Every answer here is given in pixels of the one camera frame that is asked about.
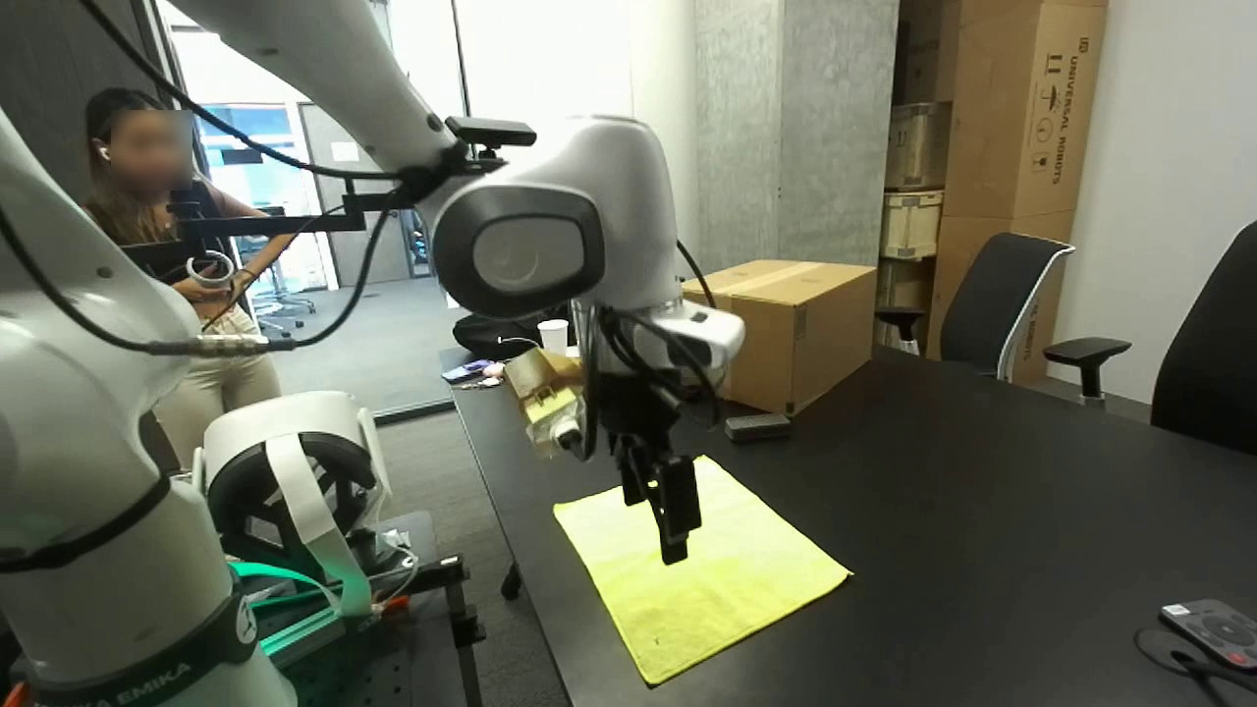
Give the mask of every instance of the yellow paper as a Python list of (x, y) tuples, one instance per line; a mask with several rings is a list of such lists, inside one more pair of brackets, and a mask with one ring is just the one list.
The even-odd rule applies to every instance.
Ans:
[(626, 489), (555, 501), (643, 682), (664, 682), (834, 594), (850, 571), (796, 534), (715, 459), (695, 459), (703, 526), (664, 567), (648, 501)]

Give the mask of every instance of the desk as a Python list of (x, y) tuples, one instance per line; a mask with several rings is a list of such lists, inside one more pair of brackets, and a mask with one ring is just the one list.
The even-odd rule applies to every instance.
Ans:
[(548, 513), (613, 467), (539, 465), (508, 394), (454, 406), (573, 702), (1189, 707), (1130, 632), (1183, 596), (1257, 609), (1250, 457), (881, 352), (792, 440), (715, 452), (850, 594), (653, 692)]

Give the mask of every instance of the brown box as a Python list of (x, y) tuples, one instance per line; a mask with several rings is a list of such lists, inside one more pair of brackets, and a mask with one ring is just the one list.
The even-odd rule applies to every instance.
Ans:
[(870, 359), (870, 268), (751, 259), (705, 284), (745, 322), (728, 400), (792, 415)]
[[(932, 352), (991, 237), (1071, 239), (1105, 14), (1107, 0), (959, 0)], [(1039, 293), (1030, 345), (1039, 351), (1052, 325), (1055, 288)]]

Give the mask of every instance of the wall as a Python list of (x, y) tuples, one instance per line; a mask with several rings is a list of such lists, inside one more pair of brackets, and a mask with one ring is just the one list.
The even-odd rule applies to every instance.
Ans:
[[(128, 0), (102, 0), (102, 6), (137, 43)], [(119, 81), (152, 85), (77, 5), (0, 5), (0, 108), (76, 200), (89, 187), (82, 105)]]
[(898, 6), (695, 0), (698, 256), (874, 263)]
[(1160, 360), (1234, 233), (1257, 221), (1253, 0), (1111, 0), (1075, 259), (1055, 338), (1115, 335), (1105, 387), (1149, 400)]

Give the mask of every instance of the person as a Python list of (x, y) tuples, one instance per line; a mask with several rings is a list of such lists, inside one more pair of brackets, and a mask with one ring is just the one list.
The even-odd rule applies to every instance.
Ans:
[[(234, 268), (230, 245), (224, 237), (187, 237), (187, 221), (248, 221), (262, 216), (245, 200), (230, 200), (204, 175), (187, 184), (144, 184), (127, 187), (110, 184), (110, 108), (114, 105), (161, 105), (144, 91), (104, 85), (86, 101), (86, 160), (89, 160), (89, 196), (86, 213), (102, 222), (102, 233), (152, 277), (170, 284), (201, 319), (201, 335), (259, 335), (250, 314), (241, 306), (241, 293), (285, 250), (293, 237), (273, 237), (268, 246)], [(161, 154), (170, 145), (144, 145), (161, 160), (187, 160), (187, 158)], [(201, 445), (204, 427), (230, 408), (280, 398), (280, 373), (272, 359), (194, 359), (187, 373), (161, 400), (152, 411), (171, 440), (179, 467), (194, 465), (194, 449)]]

